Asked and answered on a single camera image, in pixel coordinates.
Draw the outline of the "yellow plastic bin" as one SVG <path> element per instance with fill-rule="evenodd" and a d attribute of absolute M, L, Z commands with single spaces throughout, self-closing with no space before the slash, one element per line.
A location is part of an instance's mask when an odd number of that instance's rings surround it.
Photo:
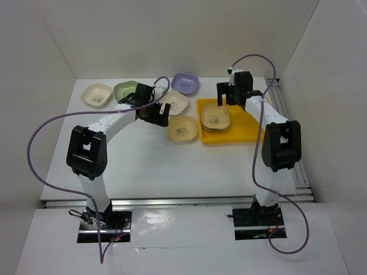
<path fill-rule="evenodd" d="M 248 113 L 244 112 L 241 107 L 233 105 L 223 106 L 230 111 L 231 123 L 226 130 L 210 131 L 201 125 L 200 112 L 204 104 L 214 103 L 217 105 L 216 99 L 198 99 L 196 101 L 198 131 L 202 144 L 216 145 L 229 143 L 254 143 L 257 138 L 259 123 Z"/>

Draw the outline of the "yellow panda plate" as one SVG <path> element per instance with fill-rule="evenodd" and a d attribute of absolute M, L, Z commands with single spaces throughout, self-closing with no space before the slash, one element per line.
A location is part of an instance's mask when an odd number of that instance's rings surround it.
<path fill-rule="evenodd" d="M 198 134 L 197 123 L 191 116 L 174 116 L 169 119 L 168 137 L 174 142 L 188 142 Z"/>
<path fill-rule="evenodd" d="M 210 131 L 226 130 L 231 123 L 230 111 L 214 103 L 204 104 L 200 112 L 201 125 Z"/>

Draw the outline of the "green panda plate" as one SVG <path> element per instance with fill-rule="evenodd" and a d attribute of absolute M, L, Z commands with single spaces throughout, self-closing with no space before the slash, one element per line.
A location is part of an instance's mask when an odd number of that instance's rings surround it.
<path fill-rule="evenodd" d="M 136 91 L 138 83 L 136 81 L 125 81 L 118 83 L 114 86 L 114 98 L 116 101 L 120 101 L 124 97 L 127 97 L 130 93 Z"/>

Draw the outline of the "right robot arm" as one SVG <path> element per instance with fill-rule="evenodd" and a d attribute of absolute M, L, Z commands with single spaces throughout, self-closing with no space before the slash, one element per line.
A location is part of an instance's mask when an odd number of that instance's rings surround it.
<path fill-rule="evenodd" d="M 257 184 L 259 190 L 253 197 L 250 211 L 252 222 L 262 225 L 276 215 L 284 177 L 301 159 L 300 124 L 286 119 L 263 93 L 253 89 L 250 72 L 229 68 L 228 73 L 229 81 L 217 84 L 218 105 L 241 107 L 264 131 L 261 159 L 268 168 L 267 179 L 265 184 Z"/>

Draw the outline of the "aluminium mounting rail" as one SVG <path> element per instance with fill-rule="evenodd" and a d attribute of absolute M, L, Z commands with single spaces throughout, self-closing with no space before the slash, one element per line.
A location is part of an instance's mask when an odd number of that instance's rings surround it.
<path fill-rule="evenodd" d="M 202 197 L 202 198 L 161 198 L 161 199 L 115 199 L 114 208 L 133 207 L 168 207 L 168 206 L 198 206 L 198 205 L 235 205 L 251 204 L 253 197 Z M 86 202 L 74 201 L 46 201 L 46 209 L 85 207 Z"/>

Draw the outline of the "aluminium side rail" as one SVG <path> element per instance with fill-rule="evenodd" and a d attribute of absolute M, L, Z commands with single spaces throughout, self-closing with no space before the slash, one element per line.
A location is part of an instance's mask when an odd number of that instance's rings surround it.
<path fill-rule="evenodd" d="M 265 126 L 265 145 L 261 150 L 261 155 L 265 158 L 265 165 L 270 168 L 271 175 L 276 172 L 292 175 L 296 194 L 290 195 L 282 192 L 282 199 L 293 202 L 313 202 L 312 190 L 300 167 L 300 157 L 302 156 L 300 125 L 297 121 L 287 119 L 278 82 L 266 79 L 266 84 L 267 91 L 264 95 L 271 99 L 272 108 L 278 114 L 275 116 L 264 115 L 264 118 L 270 119 L 271 122 Z"/>

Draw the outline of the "purple panda plate back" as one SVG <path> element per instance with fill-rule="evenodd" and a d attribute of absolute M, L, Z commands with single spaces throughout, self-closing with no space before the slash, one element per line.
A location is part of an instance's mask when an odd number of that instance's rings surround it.
<path fill-rule="evenodd" d="M 194 95 L 200 86 L 199 78 L 193 74 L 177 73 L 171 82 L 171 88 L 183 95 Z"/>

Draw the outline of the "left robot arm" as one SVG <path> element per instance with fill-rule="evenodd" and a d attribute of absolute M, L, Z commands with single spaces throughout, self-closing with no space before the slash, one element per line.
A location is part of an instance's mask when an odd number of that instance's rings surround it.
<path fill-rule="evenodd" d="M 101 229 L 108 228 L 114 219 L 103 178 L 108 142 L 138 119 L 167 127 L 170 105 L 159 102 L 166 93 L 166 88 L 139 83 L 135 92 L 118 101 L 112 113 L 86 127 L 77 125 L 71 132 L 66 162 L 80 180 L 83 192 L 89 195 L 87 214 Z"/>

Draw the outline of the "cream panda plate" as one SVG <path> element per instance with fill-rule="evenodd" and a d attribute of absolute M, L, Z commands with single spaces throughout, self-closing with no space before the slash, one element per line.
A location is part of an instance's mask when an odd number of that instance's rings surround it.
<path fill-rule="evenodd" d="M 100 109 L 104 107 L 112 96 L 112 89 L 104 84 L 96 83 L 88 86 L 81 94 L 81 100 L 84 104 Z"/>
<path fill-rule="evenodd" d="M 170 91 L 163 97 L 161 100 L 162 106 L 160 110 L 160 114 L 163 114 L 165 105 L 170 104 L 170 116 L 177 116 L 182 113 L 185 108 L 189 105 L 189 100 L 183 94 L 177 91 Z"/>

